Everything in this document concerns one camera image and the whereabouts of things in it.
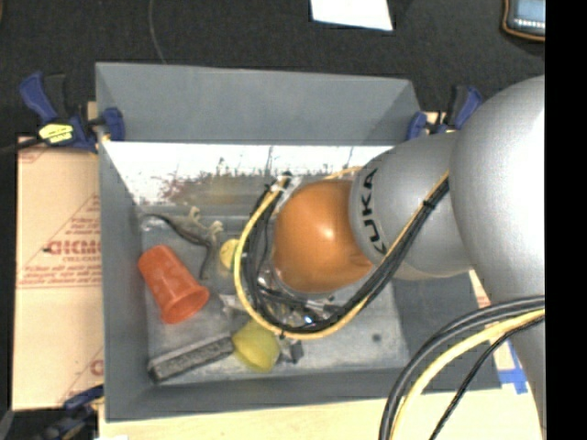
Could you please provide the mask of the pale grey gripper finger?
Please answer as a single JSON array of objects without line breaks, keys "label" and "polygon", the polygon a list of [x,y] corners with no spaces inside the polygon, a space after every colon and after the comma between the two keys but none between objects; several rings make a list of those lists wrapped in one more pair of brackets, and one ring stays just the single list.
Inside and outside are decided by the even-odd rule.
[{"label": "pale grey gripper finger", "polygon": [[297,364],[304,357],[302,342],[297,339],[282,338],[280,340],[280,361]]}]

